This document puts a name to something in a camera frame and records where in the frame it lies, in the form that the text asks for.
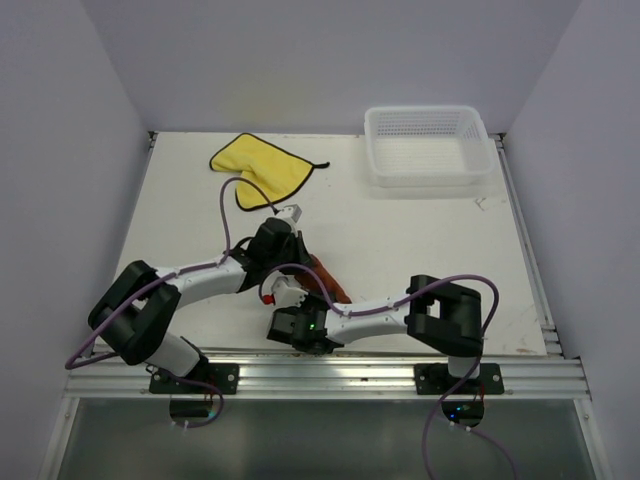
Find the white plastic basket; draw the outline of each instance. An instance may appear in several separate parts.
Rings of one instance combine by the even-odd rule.
[[[491,140],[471,107],[370,108],[364,132],[382,187],[469,185],[496,168]]]

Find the cable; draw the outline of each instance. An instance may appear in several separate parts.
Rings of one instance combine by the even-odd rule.
[[[397,302],[395,302],[392,306],[382,306],[382,307],[377,307],[377,308],[371,308],[369,310],[360,310],[358,312],[346,312],[343,311],[341,309],[339,309],[338,307],[335,306],[335,304],[333,303],[333,301],[331,300],[331,297],[329,296],[329,292],[327,291],[326,286],[324,285],[324,283],[322,282],[322,280],[320,279],[320,277],[318,277],[318,275],[309,267],[305,266],[305,265],[300,265],[297,263],[285,263],[283,265],[279,265],[275,268],[273,268],[269,274],[267,275],[267,277],[269,275],[271,275],[272,273],[274,273],[275,271],[281,270],[283,268],[296,268],[298,270],[302,270],[306,273],[308,273],[309,275],[311,275],[311,277],[316,281],[316,283],[318,284],[318,287],[320,287],[320,291],[322,292],[322,296],[325,299],[325,302],[327,302],[327,305],[329,306],[329,308],[331,309],[331,311],[337,313],[338,315],[341,316],[347,316],[347,317],[362,317],[362,316],[366,316],[366,315],[376,315],[378,313],[383,313],[386,312],[388,310],[392,310],[398,307],[401,307],[402,305],[411,302],[412,300],[414,300],[415,298],[418,298],[426,293],[429,293],[433,290],[435,290],[436,288],[439,288],[443,285],[446,285],[448,283],[451,282],[456,282],[459,280],[476,280],[479,282],[484,283],[485,285],[487,285],[491,291],[493,292],[493,304],[491,305],[491,309],[489,310],[489,314],[487,315],[487,319],[484,321],[484,323],[482,324],[482,334],[484,335],[485,332],[487,331],[487,328],[489,327],[489,324],[491,323],[491,320],[493,320],[493,317],[496,313],[496,310],[498,309],[498,302],[500,301],[500,293],[498,292],[498,287],[496,287],[496,285],[489,280],[486,277],[483,277],[481,275],[474,275],[474,274],[462,274],[462,275],[453,275],[451,277],[446,277],[440,280],[437,280],[433,283],[430,283],[429,285],[426,285],[424,287],[422,287],[421,289],[419,289],[418,291],[412,293],[411,295],[407,295],[406,297],[398,300]],[[258,286],[258,295],[260,296],[260,298],[262,299],[262,291],[263,291],[263,285],[265,280],[263,280],[260,285]],[[422,459],[424,462],[424,466],[425,469],[427,470],[427,473],[429,475],[429,477],[431,477],[433,480],[437,480],[436,474],[433,471],[433,467],[431,466],[431,462],[429,460],[429,453],[427,451],[427,435],[429,434],[429,429],[431,428],[431,424],[433,423],[433,419],[436,416],[436,413],[438,411],[440,411],[440,407],[442,405],[442,403],[444,403],[445,399],[453,394],[456,390],[458,390],[458,388],[460,388],[473,374],[473,372],[476,370],[476,368],[480,365],[480,359],[481,357],[478,357],[476,359],[476,361],[473,363],[473,366],[469,369],[469,371],[462,377],[460,378],[460,380],[458,380],[458,382],[456,382],[455,385],[453,385],[449,390],[447,390],[437,401],[436,401],[436,405],[433,407],[433,409],[431,410],[431,412],[429,413],[429,415],[427,416],[427,420],[425,422],[424,425],[424,429],[422,431]],[[491,438],[489,435],[487,435],[486,433],[480,432],[480,431],[476,431],[476,430],[471,430],[471,433],[474,433],[475,435],[484,438],[485,440],[487,440],[489,443],[493,444],[496,448],[498,448],[498,450],[500,450],[504,456],[507,458],[507,461],[509,462],[509,465],[511,466],[511,470],[513,472],[513,477],[514,479],[518,479],[518,472],[515,466],[515,461],[513,460],[513,458],[511,457],[511,455],[509,454],[509,452],[507,451],[506,448],[504,448],[497,440],[494,440],[493,438]]]
[[[102,360],[106,360],[107,358],[112,358],[112,357],[117,356],[117,353],[109,352],[109,353],[106,353],[104,355],[99,355],[97,357],[89,358],[87,360],[77,361],[82,356],[82,354],[85,352],[85,350],[87,350],[90,346],[93,345],[93,343],[102,334],[102,332],[104,332],[107,328],[109,328],[109,326],[111,326],[111,324],[115,321],[116,318],[118,318],[118,316],[122,312],[124,312],[129,306],[131,306],[131,304],[133,302],[135,302],[136,300],[140,299],[144,294],[146,294],[147,292],[153,290],[154,288],[158,287],[159,285],[163,284],[167,280],[171,280],[172,278],[175,278],[175,277],[177,277],[179,275],[182,275],[184,273],[197,272],[199,270],[205,270],[207,268],[217,267],[218,265],[223,264],[227,260],[227,258],[229,258],[229,254],[231,252],[231,235],[229,233],[229,222],[227,221],[227,214],[226,214],[225,209],[224,209],[224,192],[227,189],[227,186],[229,186],[232,182],[248,183],[249,185],[254,187],[260,193],[260,195],[262,195],[264,197],[264,199],[267,201],[267,203],[269,204],[271,209],[274,211],[274,213],[278,212],[278,209],[273,205],[273,202],[271,202],[271,200],[269,200],[269,198],[262,191],[262,189],[260,187],[258,187],[256,184],[254,184],[253,182],[251,182],[251,181],[249,181],[249,180],[247,180],[245,178],[242,178],[242,177],[231,177],[228,180],[226,180],[222,184],[222,187],[220,188],[220,197],[219,197],[220,217],[222,219],[222,229],[224,230],[224,240],[225,240],[225,249],[224,249],[224,253],[222,255],[222,258],[217,262],[209,262],[209,263],[201,263],[199,265],[191,265],[189,267],[183,268],[179,272],[168,273],[167,275],[164,275],[163,277],[154,280],[153,282],[149,283],[148,285],[145,285],[144,287],[142,287],[141,289],[139,289],[138,291],[133,293],[131,296],[129,296],[129,298],[127,298],[124,302],[122,302],[120,305],[118,305],[118,307],[113,312],[111,312],[111,314],[107,317],[107,319],[104,322],[102,322],[98,326],[98,328],[96,328],[91,333],[91,335],[89,335],[89,337],[82,343],[82,345],[80,345],[78,350],[76,350],[73,353],[73,355],[71,355],[67,359],[67,361],[64,364],[64,368],[66,368],[67,370],[74,370],[76,368],[84,367],[86,365],[90,365],[92,363],[101,362]]]
[[[195,380],[188,380],[186,378],[178,377],[178,376],[174,375],[173,373],[171,373],[169,370],[165,370],[164,368],[160,368],[159,371],[160,371],[160,373],[164,373],[165,375],[167,375],[174,382],[181,383],[183,385],[189,385],[190,387],[200,387],[200,388],[207,389],[212,394],[217,395],[218,398],[220,398],[220,406],[218,406],[218,410],[213,414],[210,413],[209,414],[209,418],[207,418],[206,420],[204,420],[202,422],[188,422],[188,421],[185,420],[184,423],[181,424],[181,426],[183,428],[206,427],[207,425],[211,424],[213,421],[215,421],[220,416],[220,414],[222,413],[222,409],[224,408],[224,397],[222,396],[222,392],[220,391],[220,389],[218,389],[217,387],[215,387],[214,385],[211,385],[209,383],[198,382],[198,381],[195,381]]]

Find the black trim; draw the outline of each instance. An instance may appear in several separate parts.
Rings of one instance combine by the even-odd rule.
[[[273,204],[276,205],[278,203],[284,202],[285,200],[290,199],[291,197],[293,197],[296,193],[298,193],[300,191],[300,189],[304,186],[305,183],[307,183],[307,180],[309,180],[309,177],[311,177],[311,174],[313,173],[313,171],[316,168],[328,168],[331,165],[331,162],[325,162],[325,163],[320,163],[320,164],[315,164],[315,163],[311,163],[309,160],[307,160],[306,158],[302,158],[299,157],[298,155],[295,155],[291,152],[287,152],[285,149],[278,147],[277,145],[274,145],[273,143],[267,142],[266,140],[263,140],[262,138],[256,137],[255,135],[253,135],[252,133],[241,133],[240,135],[238,135],[236,138],[234,138],[233,140],[231,140],[229,143],[227,143],[224,147],[222,147],[220,150],[218,150],[216,153],[213,154],[213,156],[211,157],[211,159],[209,160],[209,168],[214,171],[214,172],[220,172],[220,170],[216,170],[215,168],[213,168],[213,161],[216,158],[216,156],[222,152],[224,149],[226,149],[227,147],[229,147],[233,142],[235,142],[236,140],[238,140],[240,137],[244,136],[244,135],[249,135],[250,137],[255,138],[256,140],[259,140],[262,143],[266,143],[267,145],[269,145],[270,147],[275,148],[276,150],[280,150],[282,153],[285,153],[287,155],[290,155],[294,158],[297,158],[298,160],[302,160],[303,162],[311,165],[311,170],[309,170],[309,173],[307,174],[307,176],[304,178],[304,180],[302,180],[302,182],[300,182],[300,184],[296,187],[296,189],[291,192],[289,195],[282,197],[279,200],[275,200],[273,201]],[[257,205],[255,207],[251,207],[251,208],[244,208],[242,205],[240,205],[240,202],[238,200],[238,192],[236,190],[236,205],[238,205],[238,208],[240,210],[243,210],[245,212],[252,212],[254,210],[259,210],[261,208],[265,208],[268,207],[269,204],[265,203],[264,205]]]

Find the white table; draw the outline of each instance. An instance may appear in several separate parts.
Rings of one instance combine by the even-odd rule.
[[[118,272],[138,259],[154,267],[180,266],[205,261],[223,250],[218,191],[228,175],[212,172],[209,159],[236,135],[158,135]],[[540,308],[501,172],[484,190],[464,192],[467,198],[454,198],[459,195],[455,191],[443,192],[448,198],[424,198],[434,194],[415,190],[398,195],[370,187],[363,137],[259,136],[314,163],[331,162],[328,169],[316,170],[288,203],[302,208],[299,226],[309,251],[322,260],[354,302],[402,292],[414,274],[485,275],[501,294],[485,354],[546,355]],[[241,211],[231,192],[234,189],[229,190],[227,214],[235,243],[253,235],[269,211]],[[408,198],[389,198],[398,196]],[[482,293],[486,314],[490,290],[475,282],[462,283]],[[271,308],[262,305],[254,290],[181,309],[170,331],[202,347],[287,348],[265,338],[270,316]],[[347,349],[433,352],[405,335],[364,339]]]

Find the cloth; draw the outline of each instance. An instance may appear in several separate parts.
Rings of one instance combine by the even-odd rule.
[[[215,172],[242,172],[241,177],[258,185],[273,203],[287,200],[302,188],[316,168],[327,168],[282,150],[269,142],[243,133],[209,161]],[[265,207],[262,195],[251,185],[238,182],[236,202],[245,211]]]

